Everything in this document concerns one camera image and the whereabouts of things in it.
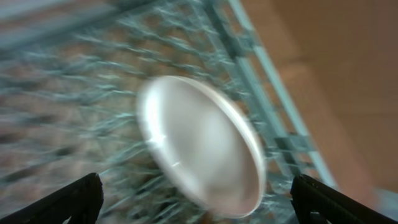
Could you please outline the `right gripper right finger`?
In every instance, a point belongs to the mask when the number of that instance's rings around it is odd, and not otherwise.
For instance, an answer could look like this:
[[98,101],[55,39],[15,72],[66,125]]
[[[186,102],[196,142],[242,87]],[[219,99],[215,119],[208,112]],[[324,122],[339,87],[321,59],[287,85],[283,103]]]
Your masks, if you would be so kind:
[[308,175],[293,179],[290,194],[299,224],[397,224]]

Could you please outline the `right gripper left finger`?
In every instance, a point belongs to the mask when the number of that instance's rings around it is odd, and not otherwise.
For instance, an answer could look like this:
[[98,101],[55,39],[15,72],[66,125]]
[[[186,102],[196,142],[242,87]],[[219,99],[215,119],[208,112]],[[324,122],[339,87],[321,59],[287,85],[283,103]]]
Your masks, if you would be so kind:
[[104,202],[102,182],[90,173],[1,219],[1,224],[95,224]]

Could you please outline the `large pink plate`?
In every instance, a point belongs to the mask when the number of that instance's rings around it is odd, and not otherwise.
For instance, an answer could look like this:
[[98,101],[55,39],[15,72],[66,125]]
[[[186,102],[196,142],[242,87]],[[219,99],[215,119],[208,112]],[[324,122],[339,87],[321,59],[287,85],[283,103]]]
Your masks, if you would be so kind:
[[187,198],[223,217],[261,203],[266,158],[243,112],[205,82],[163,76],[137,97],[139,128],[156,164]]

